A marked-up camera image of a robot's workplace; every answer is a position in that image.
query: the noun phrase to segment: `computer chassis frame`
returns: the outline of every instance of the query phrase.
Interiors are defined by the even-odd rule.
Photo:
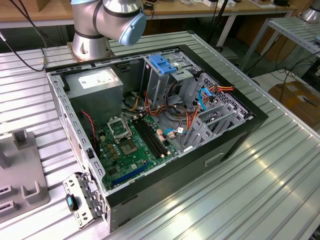
[[[161,168],[155,168],[148,175],[122,184],[122,187],[117,191],[107,191],[102,184],[102,177],[106,174],[105,170],[101,167],[100,160],[95,154],[94,148],[65,94],[68,86],[63,81],[64,73],[75,74],[92,68],[101,68],[118,62],[143,58],[150,53],[167,54],[176,50],[185,53],[204,72],[216,79],[222,86],[231,85],[186,45],[46,68],[50,90],[59,119],[67,134],[72,151],[82,171],[85,173],[82,179],[82,183],[84,183],[83,185],[87,189],[85,194],[88,193],[88,196],[95,201],[95,203],[91,202],[90,204],[93,204],[95,212],[98,214],[95,214],[92,220],[95,217],[102,216],[110,232],[123,226],[143,211],[172,195],[217,164],[225,161],[268,118],[268,115],[235,88],[232,96],[245,106],[254,117],[249,117],[246,122],[225,132],[216,139],[200,145],[196,149],[184,152],[180,157],[167,162]]]

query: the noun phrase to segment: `metal rack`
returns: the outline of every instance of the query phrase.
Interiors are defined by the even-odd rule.
[[[212,171],[108,236],[97,220],[78,230],[62,182],[80,170],[57,119],[44,73],[0,54],[0,135],[27,128],[36,137],[50,202],[0,224],[0,239],[307,239],[320,224],[320,136],[245,74],[188,32],[145,36],[116,55],[186,44],[269,118]],[[20,52],[41,62],[40,50]],[[46,50],[51,66],[74,63],[70,50]]]
[[[271,37],[265,49],[270,48],[278,35],[282,34],[310,53],[316,54],[318,57],[320,56],[320,44],[315,41],[315,38],[320,36],[320,23],[309,23],[299,17],[270,18],[265,21],[246,53],[240,66],[242,71],[247,66],[249,59],[256,50],[262,37],[265,35],[268,27],[273,28],[277,32]]]

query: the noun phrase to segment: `yellow wire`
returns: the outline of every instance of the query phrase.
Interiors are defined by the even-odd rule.
[[[133,108],[129,109],[130,112],[136,110],[136,108],[137,108],[137,106],[138,106],[138,99],[139,99],[139,97],[137,96]]]

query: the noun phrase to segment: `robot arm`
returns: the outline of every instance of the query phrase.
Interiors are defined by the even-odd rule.
[[[108,39],[134,45],[146,27],[140,0],[71,0],[73,54],[81,60],[108,57]]]
[[[318,23],[320,20],[320,0],[314,0],[301,18],[309,23]]]

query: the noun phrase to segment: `blue drive bay latch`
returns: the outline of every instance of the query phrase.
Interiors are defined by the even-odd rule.
[[[149,57],[149,59],[151,60],[153,65],[155,65],[160,70],[160,72],[163,75],[171,74],[177,71],[177,68],[171,66],[169,61],[160,54],[152,55]]]

